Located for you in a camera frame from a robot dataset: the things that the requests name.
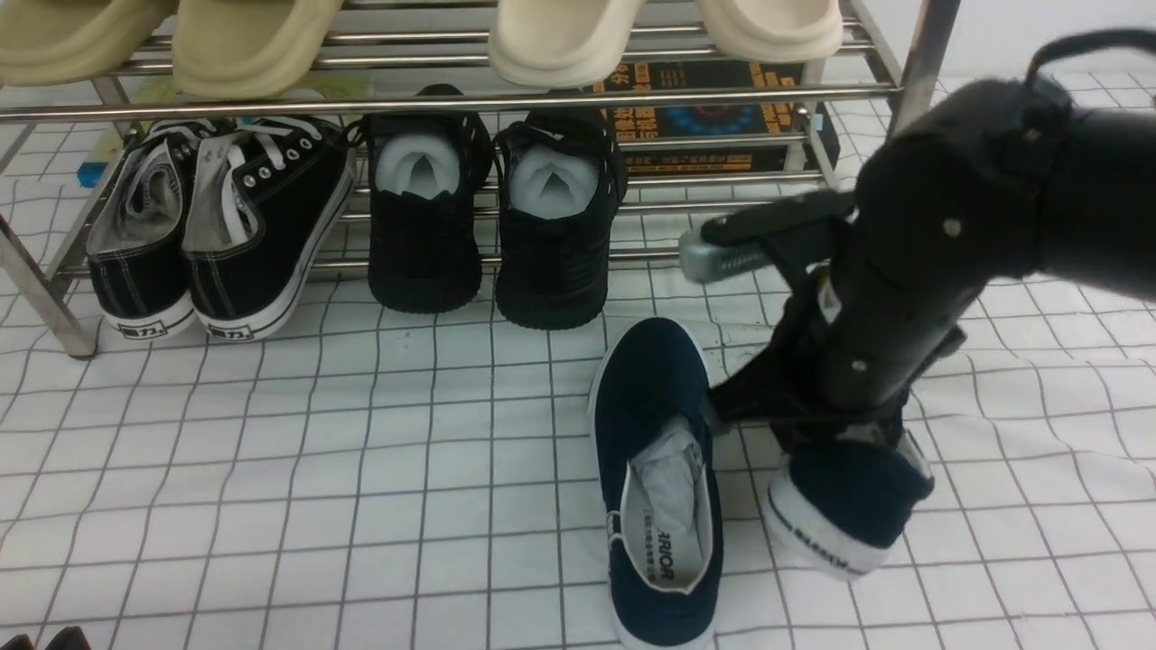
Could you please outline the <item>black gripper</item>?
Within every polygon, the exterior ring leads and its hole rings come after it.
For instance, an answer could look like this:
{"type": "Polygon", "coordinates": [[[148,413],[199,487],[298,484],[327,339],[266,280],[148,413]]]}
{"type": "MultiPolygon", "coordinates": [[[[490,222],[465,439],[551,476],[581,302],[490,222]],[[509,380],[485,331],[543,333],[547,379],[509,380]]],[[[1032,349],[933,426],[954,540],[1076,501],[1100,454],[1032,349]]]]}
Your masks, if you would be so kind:
{"type": "Polygon", "coordinates": [[[766,423],[780,448],[838,440],[854,424],[884,431],[901,423],[911,382],[880,406],[833,406],[820,391],[820,350],[842,302],[833,263],[844,259],[855,210],[849,190],[812,190],[711,217],[699,232],[726,246],[757,241],[790,288],[768,346],[727,381],[710,387],[704,414],[714,435],[740,423],[766,423]]]}

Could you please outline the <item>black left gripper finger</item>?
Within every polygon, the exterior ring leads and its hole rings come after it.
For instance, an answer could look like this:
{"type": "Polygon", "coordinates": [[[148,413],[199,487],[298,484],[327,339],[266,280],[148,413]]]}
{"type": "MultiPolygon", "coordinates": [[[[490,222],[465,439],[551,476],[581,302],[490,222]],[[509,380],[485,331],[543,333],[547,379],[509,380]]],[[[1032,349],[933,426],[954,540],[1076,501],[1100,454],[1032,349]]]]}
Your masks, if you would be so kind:
{"type": "Polygon", "coordinates": [[[0,650],[34,650],[34,640],[25,634],[18,634],[8,638],[0,650]]]}

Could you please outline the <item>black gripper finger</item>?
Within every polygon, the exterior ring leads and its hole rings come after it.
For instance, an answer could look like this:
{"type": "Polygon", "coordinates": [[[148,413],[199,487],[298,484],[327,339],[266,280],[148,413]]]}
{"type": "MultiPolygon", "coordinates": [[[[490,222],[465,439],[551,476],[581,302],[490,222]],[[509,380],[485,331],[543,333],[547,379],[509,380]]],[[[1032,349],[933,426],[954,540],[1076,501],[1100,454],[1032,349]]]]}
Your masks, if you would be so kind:
{"type": "Polygon", "coordinates": [[[91,650],[92,647],[79,626],[65,627],[50,638],[44,650],[91,650]]]}

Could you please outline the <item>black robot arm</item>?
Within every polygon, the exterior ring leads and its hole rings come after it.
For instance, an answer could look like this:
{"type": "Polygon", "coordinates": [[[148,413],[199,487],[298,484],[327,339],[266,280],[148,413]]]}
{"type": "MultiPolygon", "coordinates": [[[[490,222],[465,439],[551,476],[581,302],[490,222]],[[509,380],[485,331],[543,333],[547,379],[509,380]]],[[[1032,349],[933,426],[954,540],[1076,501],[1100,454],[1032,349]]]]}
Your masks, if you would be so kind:
{"type": "Polygon", "coordinates": [[[47,108],[5,649],[1151,649],[1153,110],[629,59],[47,108]]]}

